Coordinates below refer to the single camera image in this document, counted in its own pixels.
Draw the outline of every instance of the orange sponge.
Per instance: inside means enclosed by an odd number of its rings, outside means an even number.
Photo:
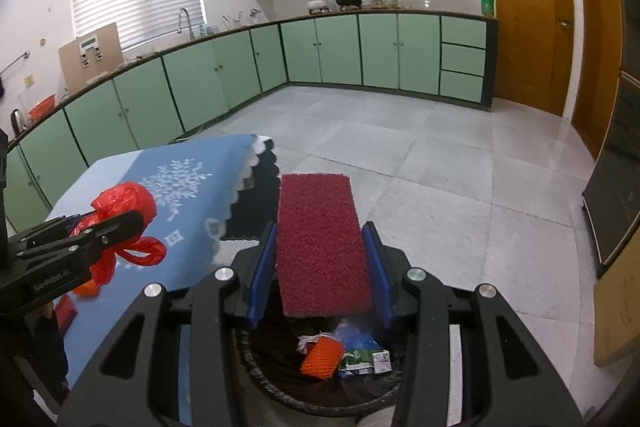
[[[321,380],[331,378],[343,355],[344,347],[340,342],[329,337],[320,337],[314,348],[307,353],[305,361],[300,366],[300,373]]]

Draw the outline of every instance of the floor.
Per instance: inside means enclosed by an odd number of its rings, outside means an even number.
[[[582,413],[610,395],[629,360],[593,365],[593,239],[580,199],[593,159],[566,120],[500,99],[483,112],[287,86],[198,137],[236,133],[273,137],[282,172],[348,175],[360,221],[444,283],[493,283]],[[460,419],[459,359],[454,331],[450,425]],[[278,418],[264,413],[265,425],[343,425],[264,407]]]

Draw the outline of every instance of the metal bolt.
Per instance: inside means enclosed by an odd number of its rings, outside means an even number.
[[[147,297],[158,297],[162,293],[162,286],[157,282],[152,282],[145,286],[145,295]]]
[[[498,290],[496,290],[492,284],[481,284],[478,288],[478,293],[486,299],[493,299],[498,293]]]
[[[406,276],[410,281],[420,282],[427,278],[427,272],[422,268],[410,268],[406,271]]]
[[[214,274],[214,276],[219,281],[228,281],[229,279],[233,278],[234,271],[233,271],[232,268],[229,268],[229,267],[225,266],[225,267],[222,267],[222,268],[218,268],[216,270],[216,273]]]

